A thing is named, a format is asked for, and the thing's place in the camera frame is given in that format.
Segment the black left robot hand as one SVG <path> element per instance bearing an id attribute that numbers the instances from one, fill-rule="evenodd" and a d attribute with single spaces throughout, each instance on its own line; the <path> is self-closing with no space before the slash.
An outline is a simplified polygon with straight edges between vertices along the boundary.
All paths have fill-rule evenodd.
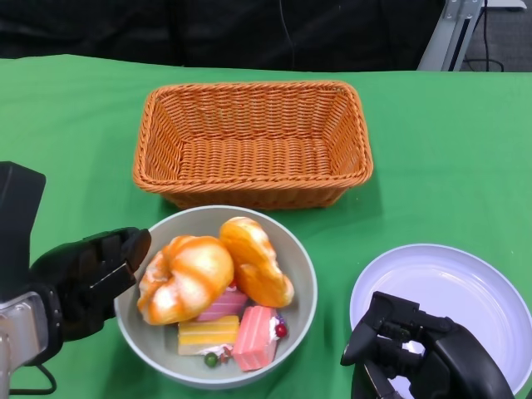
<path id="1" fill-rule="evenodd" d="M 37 259 L 32 274 L 58 296 L 65 342 L 98 333 L 115 317 L 114 299 L 136 284 L 150 244 L 148 229 L 128 227 L 62 244 Z"/>

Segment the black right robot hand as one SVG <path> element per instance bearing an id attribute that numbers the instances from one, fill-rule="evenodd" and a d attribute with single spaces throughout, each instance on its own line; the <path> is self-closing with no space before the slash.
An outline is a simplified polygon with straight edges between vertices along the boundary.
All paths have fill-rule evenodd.
<path id="1" fill-rule="evenodd" d="M 511 398 L 494 359 L 465 327 L 430 315 L 418 303 L 375 292 L 343 351 L 353 398 L 399 398 L 405 377 L 414 398 Z"/>

